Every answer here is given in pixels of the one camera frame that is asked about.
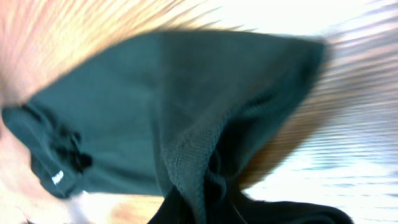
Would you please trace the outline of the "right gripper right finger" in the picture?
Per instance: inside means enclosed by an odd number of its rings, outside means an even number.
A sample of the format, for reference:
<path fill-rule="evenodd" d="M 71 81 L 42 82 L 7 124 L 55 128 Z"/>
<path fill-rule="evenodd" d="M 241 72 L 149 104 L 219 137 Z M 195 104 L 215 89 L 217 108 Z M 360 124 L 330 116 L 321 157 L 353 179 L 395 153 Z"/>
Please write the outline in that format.
<path fill-rule="evenodd" d="M 302 202 L 267 202 L 245 196 L 238 185 L 228 188 L 230 221 L 247 224 L 353 224 L 343 211 L 325 205 Z"/>

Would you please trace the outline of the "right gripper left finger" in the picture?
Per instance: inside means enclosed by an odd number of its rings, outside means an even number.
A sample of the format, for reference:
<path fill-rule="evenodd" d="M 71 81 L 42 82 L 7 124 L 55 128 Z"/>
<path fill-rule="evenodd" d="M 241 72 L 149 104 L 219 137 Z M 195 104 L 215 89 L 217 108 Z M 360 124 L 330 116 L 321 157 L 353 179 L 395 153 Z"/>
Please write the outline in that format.
<path fill-rule="evenodd" d="M 189 224 L 190 208 L 177 188 L 166 196 L 148 224 Z"/>

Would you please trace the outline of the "black t-shirt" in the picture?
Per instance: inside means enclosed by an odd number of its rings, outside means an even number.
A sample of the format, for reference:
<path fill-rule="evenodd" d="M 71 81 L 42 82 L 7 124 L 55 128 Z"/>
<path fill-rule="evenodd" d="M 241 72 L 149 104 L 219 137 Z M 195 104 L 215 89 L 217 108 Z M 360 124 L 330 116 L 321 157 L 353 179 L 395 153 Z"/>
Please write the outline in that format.
<path fill-rule="evenodd" d="M 229 181 L 312 88 L 324 49 L 250 32 L 151 32 L 4 107 L 2 120 L 55 197 L 175 187 L 190 223 L 211 223 Z"/>

